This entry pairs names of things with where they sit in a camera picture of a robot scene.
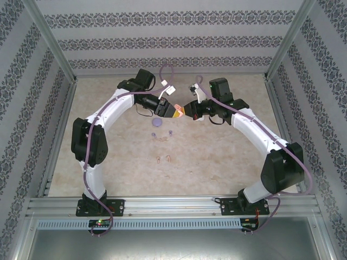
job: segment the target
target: small purple object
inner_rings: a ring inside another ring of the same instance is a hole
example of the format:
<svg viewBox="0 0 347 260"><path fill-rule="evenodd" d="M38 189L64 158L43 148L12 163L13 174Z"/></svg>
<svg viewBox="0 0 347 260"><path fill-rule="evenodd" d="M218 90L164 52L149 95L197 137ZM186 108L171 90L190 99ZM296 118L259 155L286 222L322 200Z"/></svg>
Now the small purple object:
<svg viewBox="0 0 347 260"><path fill-rule="evenodd" d="M160 118L154 118L152 120L152 125L156 126L156 127L159 127L161 126L163 123L163 121L160 119Z"/></svg>

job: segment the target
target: beige floor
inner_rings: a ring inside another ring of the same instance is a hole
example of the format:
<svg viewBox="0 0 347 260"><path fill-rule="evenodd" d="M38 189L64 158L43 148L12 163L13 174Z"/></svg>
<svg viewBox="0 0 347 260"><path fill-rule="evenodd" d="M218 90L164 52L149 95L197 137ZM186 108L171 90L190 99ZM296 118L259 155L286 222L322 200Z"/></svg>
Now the beige floor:
<svg viewBox="0 0 347 260"><path fill-rule="evenodd" d="M244 99L259 119L279 134L261 75L205 74L204 85L208 87L208 81L218 77L226 77L234 98ZM114 93L118 82L128 78L79 80L49 196L82 195L82 171L70 151L72 123L77 117L95 112ZM168 100L182 106L194 100L188 90L194 80L195 75L176 75L177 90ZM141 107L139 112L148 113ZM155 128L151 120L138 115L134 106L107 133L104 183L108 195L236 194L259 180L264 162L255 147L232 126L215 126L208 119L194 122L184 116L163 119L163 125ZM170 163L165 160L168 154Z"/></svg>

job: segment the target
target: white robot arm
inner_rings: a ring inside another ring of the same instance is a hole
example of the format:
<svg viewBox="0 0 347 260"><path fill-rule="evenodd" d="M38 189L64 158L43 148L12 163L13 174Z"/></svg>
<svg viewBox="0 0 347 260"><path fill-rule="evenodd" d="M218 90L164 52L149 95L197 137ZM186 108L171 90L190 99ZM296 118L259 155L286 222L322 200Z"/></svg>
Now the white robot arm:
<svg viewBox="0 0 347 260"><path fill-rule="evenodd" d="M122 115L122 113L137 103L147 109L152 110L155 115L161 117L172 118L178 116L175 108L167 101L167 99L162 97L164 92L166 92L168 95L172 94L175 91L174 86L168 86L165 88L159 97L151 94L130 94L115 100L110 105L107 105L111 100L122 94L145 91L149 88L153 78L153 74L141 69L135 79L124 80L119 83L117 86L118 89L98 111L86 119L77 118L74 121L71 150L75 154L76 159L79 161L82 170L84 170L83 167L85 165L89 128L99 112L105 106L107 106L98 117L93 128L90 154L86 171L86 180L90 191L98 199L102 198L106 194L106 189L102 180L102 162L106 158L108 152L106 134L110 127ZM163 81L162 85L166 86L167 82ZM86 197L86 199L93 200L93 196L86 187L83 196Z"/></svg>
<svg viewBox="0 0 347 260"><path fill-rule="evenodd" d="M198 84L192 85L190 89L196 87L198 87ZM297 143L289 144L286 140L274 134L255 116L243 100L234 100L228 81L225 78L210 81L210 88L215 99L250 116L252 120L218 105L213 100L192 101L184 106L185 114L192 117L193 120L198 120L203 115L219 116L229 125L242 132L257 148L265 161L261 179L239 192L238 201L240 201L241 207L245 208L247 204L256 203L304 180L303 169L253 120L259 122L275 138L276 142L287 147L299 160L303 161L303 149L300 145Z"/></svg>

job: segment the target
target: striped wall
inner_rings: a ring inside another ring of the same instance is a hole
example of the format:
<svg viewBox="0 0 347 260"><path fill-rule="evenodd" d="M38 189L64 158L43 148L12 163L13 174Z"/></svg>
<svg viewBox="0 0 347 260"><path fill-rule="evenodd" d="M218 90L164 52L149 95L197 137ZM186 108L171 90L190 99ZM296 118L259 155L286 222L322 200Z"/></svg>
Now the striped wall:
<svg viewBox="0 0 347 260"><path fill-rule="evenodd" d="M77 76L264 73L303 0L40 0Z"/></svg>
<svg viewBox="0 0 347 260"><path fill-rule="evenodd" d="M0 259L37 196L70 84L23 3L0 1Z"/></svg>
<svg viewBox="0 0 347 260"><path fill-rule="evenodd" d="M347 259L347 1L313 6L272 78L292 141L306 152L338 259Z"/></svg>

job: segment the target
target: purple cable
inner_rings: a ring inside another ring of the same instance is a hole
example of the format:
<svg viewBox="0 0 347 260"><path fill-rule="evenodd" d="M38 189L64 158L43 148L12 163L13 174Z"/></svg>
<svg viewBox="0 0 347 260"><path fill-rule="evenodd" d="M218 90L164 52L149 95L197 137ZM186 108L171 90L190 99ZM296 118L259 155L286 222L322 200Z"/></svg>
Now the purple cable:
<svg viewBox="0 0 347 260"><path fill-rule="evenodd" d="M91 196L105 209L107 210L107 212L110 214L110 219L111 219L111 224L110 226L108 227L108 229L101 233L101 234L98 234L98 237L101 237L105 234L107 234L111 228L113 227L113 214L111 212L111 210L104 204L102 203L96 196L95 194L91 191L91 188L89 187L88 183L87 183L87 168L88 168L88 161L89 161L89 154L90 154L90 151L91 151L91 136L92 136L92 132L93 132L93 128L94 128L94 125L96 124L96 122L99 120L100 118L100 115L105 111L105 109L110 105L112 104L113 102L115 102L116 100L124 97L124 96L128 96L128 95L146 95L146 94L155 94L155 93L159 93L159 92L162 92L167 86L170 85L170 83L172 82L172 80L174 79L174 68L171 64L164 64L160 70L159 70L159 77L161 79L161 81L163 81L162 79L162 70L163 68L169 66L171 68L171 77L170 77L170 80L169 82L161 89L158 89L158 90L153 90L153 91L141 91L141 92L128 92L128 93L124 93L124 94L121 94L119 96L116 96L114 99L111 99L106 105L103 106L103 108L98 112L98 114L95 116L92 124L91 124L91 127L89 129L89 132L88 132L88 139L87 139L87 152L86 152L86 160L85 160L85 164L83 165L83 182L85 183L85 187L87 188L88 192L91 194ZM93 233L93 229L94 229L94 226L91 228L91 234L92 236L94 236L95 234Z"/></svg>
<svg viewBox="0 0 347 260"><path fill-rule="evenodd" d="M292 196L303 196L303 195L307 195L311 192L312 190L312 186L313 186L313 180L312 180L312 175L311 173L309 172L309 170L306 168L306 166L299 160L298 157L296 157L291 151L289 151L287 149L287 147L285 147L283 144L281 144L280 142L278 142L276 140L276 138L269 133L268 130L266 130L264 128L264 126L262 126L261 123L259 123L257 120L254 120L253 117L239 111L239 110L236 110L235 108L233 107L229 107L228 105L225 105L223 104L222 102L219 102L218 100L216 100L214 97L211 96L211 94L209 94L203 87L201 87L201 83L202 83L202 80L203 80L203 77L201 75L197 75L195 77L195 80L196 80L196 83L198 84L199 88L201 88L202 92L205 93L206 96L208 96L210 99L212 99L214 102L216 102L218 105L222 106L222 107L225 107L226 109L228 110L231 110L235 113L238 113L242 116L244 116L245 118L249 119L250 121L254 122L257 126L259 126L259 128L267 135L271 138L272 141L274 141L279 147L281 147L287 154L289 154L300 166L301 168L304 170L304 172L307 174L307 177L309 179L309 188L304 192L304 193L291 193L291 192L285 192L285 191L281 191L279 193L281 194L285 194L285 195L292 195Z"/></svg>
<svg viewBox="0 0 347 260"><path fill-rule="evenodd" d="M252 229L249 229L249 228L247 228L247 227L242 227L242 229L245 229L245 230L247 230L247 231L250 231L250 232L252 232L252 234L253 234L253 233L259 232L259 231L262 230L265 226L268 225L268 223L270 222L270 220L271 220L272 217L276 214L278 208L280 207L280 205L281 205L281 199L278 198L278 197L273 197L273 195L267 197L266 199L277 199L277 200L278 200L278 203L277 203L277 206L276 206L276 208L274 209L274 211L271 213L271 215L270 215L270 216L267 218L267 220L265 221L265 223L262 224L262 225L260 226L260 228L258 228L258 229L256 229L256 230L252 230Z"/></svg>

